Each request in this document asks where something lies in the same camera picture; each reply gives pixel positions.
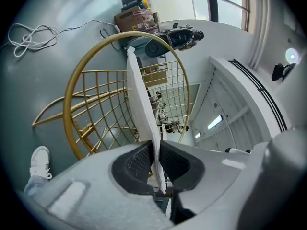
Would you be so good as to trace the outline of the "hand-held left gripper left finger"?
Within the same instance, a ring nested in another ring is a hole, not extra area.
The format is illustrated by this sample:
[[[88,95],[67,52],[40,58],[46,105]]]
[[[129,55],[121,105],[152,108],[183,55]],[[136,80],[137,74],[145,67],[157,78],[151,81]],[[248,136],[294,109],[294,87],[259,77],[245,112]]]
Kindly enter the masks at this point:
[[[89,156],[24,195],[24,206],[45,230],[171,229],[144,180],[152,160],[150,141]]]

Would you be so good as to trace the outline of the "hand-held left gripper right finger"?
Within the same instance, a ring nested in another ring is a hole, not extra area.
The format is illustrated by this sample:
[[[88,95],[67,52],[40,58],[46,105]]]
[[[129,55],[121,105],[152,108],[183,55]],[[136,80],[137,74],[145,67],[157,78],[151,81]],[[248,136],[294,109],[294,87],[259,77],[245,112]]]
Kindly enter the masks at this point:
[[[237,225],[260,174],[266,142],[250,154],[161,141],[160,162],[174,186],[176,225]]]

